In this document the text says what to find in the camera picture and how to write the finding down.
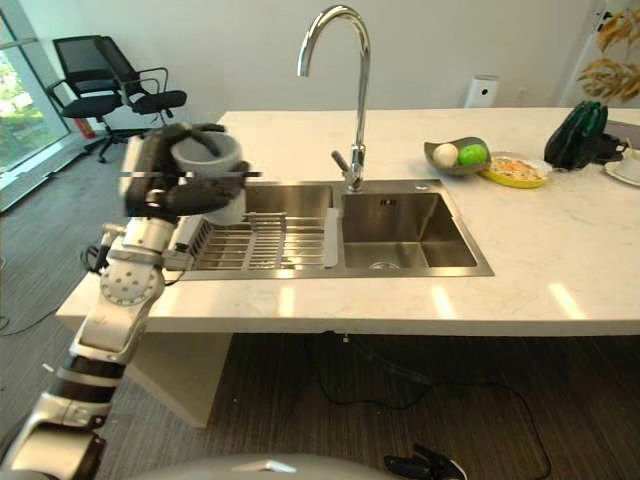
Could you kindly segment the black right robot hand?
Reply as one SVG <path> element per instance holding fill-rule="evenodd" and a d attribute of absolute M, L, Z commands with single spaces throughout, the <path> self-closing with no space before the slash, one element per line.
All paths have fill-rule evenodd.
<path fill-rule="evenodd" d="M 385 467 L 406 479 L 460 479 L 467 480 L 465 470 L 452 458 L 415 443 L 410 457 L 385 455 Z"/>

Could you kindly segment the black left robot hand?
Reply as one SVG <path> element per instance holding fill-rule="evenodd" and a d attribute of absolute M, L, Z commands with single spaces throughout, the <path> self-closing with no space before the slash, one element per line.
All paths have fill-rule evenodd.
<path fill-rule="evenodd" d="M 174 123 L 129 139 L 119 194 L 128 217 L 176 223 L 231 206 L 256 174 L 224 126 Z"/>

